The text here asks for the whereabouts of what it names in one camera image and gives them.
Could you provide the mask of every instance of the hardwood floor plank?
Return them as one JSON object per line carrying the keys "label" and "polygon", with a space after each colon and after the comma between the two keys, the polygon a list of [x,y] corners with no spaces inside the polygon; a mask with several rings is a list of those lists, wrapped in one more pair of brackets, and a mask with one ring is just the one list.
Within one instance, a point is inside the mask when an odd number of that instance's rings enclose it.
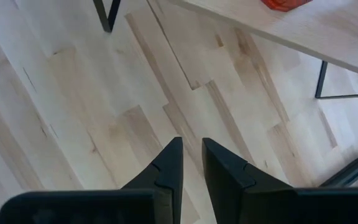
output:
{"label": "hardwood floor plank", "polygon": [[[112,0],[103,0],[106,10]],[[358,99],[314,98],[321,61],[166,0],[0,0],[0,204],[28,190],[118,189],[175,136],[182,223],[216,223],[209,137],[295,186],[358,156]],[[324,94],[358,93],[329,66]]]}

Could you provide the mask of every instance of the black plastic part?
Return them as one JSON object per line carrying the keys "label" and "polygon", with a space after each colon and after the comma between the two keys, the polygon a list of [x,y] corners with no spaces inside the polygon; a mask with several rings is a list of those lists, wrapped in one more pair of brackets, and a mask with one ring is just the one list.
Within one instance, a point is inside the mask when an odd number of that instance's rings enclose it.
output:
{"label": "black plastic part", "polygon": [[170,204],[157,190],[31,192],[5,203],[0,223],[165,224],[172,223]]}
{"label": "black plastic part", "polygon": [[320,74],[316,87],[316,94],[314,95],[314,97],[319,100],[358,98],[358,94],[341,95],[341,96],[321,96],[321,92],[323,91],[323,86],[324,86],[324,80],[326,78],[327,67],[328,67],[328,62],[323,61],[321,64]]}
{"label": "black plastic part", "polygon": [[183,189],[183,142],[181,138],[174,138],[146,169],[123,186],[123,189],[139,188],[155,188],[169,192],[173,202],[173,224],[180,224]]}
{"label": "black plastic part", "polygon": [[320,187],[347,187],[358,180],[358,158],[333,175]]}
{"label": "black plastic part", "polygon": [[203,163],[218,224],[358,224],[358,188],[294,189],[211,139]]}
{"label": "black plastic part", "polygon": [[93,3],[96,8],[96,11],[98,12],[100,23],[102,23],[102,27],[104,31],[111,33],[112,28],[114,27],[114,23],[116,21],[121,0],[113,0],[113,2],[111,3],[108,17],[106,15],[106,10],[104,8],[104,4],[102,0],[93,0]]}
{"label": "black plastic part", "polygon": [[358,188],[244,193],[239,223],[358,224]]}
{"label": "black plastic part", "polygon": [[173,139],[121,190],[30,192],[6,202],[0,224],[180,224],[183,144]]}
{"label": "black plastic part", "polygon": [[235,224],[240,218],[241,195],[255,181],[244,175],[248,162],[212,139],[203,139],[206,185],[218,224]]}

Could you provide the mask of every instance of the wood grain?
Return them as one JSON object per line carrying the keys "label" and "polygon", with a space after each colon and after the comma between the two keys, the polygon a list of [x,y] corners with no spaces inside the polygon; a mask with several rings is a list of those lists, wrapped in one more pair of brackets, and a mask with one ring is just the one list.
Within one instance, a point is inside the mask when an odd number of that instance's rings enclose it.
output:
{"label": "wood grain", "polygon": [[[305,187],[358,156],[358,99],[316,101],[318,59],[165,0],[121,4],[105,34],[92,1],[0,0],[0,206],[118,189],[182,136],[182,223],[215,223],[203,137]],[[324,89],[358,93],[358,74],[330,65]]]}
{"label": "wood grain", "polygon": [[358,1],[312,1],[290,12],[255,0],[172,0],[358,73]]}

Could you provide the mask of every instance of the wooden floor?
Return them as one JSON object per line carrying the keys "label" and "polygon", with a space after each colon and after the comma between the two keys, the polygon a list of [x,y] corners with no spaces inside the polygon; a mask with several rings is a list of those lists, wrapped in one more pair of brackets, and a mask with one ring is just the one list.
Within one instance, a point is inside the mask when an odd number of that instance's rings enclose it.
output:
{"label": "wooden floor", "polygon": [[[358,156],[358,99],[315,100],[320,65],[165,0],[122,1],[112,34],[89,0],[0,0],[0,206],[118,189],[174,136],[183,223],[215,222],[203,137],[317,186]],[[358,74],[330,65],[323,93],[358,93]]]}

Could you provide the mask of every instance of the table top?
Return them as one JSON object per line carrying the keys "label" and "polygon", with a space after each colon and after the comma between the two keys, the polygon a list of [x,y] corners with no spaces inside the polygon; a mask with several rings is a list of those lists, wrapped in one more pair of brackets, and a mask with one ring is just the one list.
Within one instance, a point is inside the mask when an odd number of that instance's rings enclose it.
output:
{"label": "table top", "polygon": [[290,12],[261,0],[172,0],[358,73],[358,0],[314,0]]}

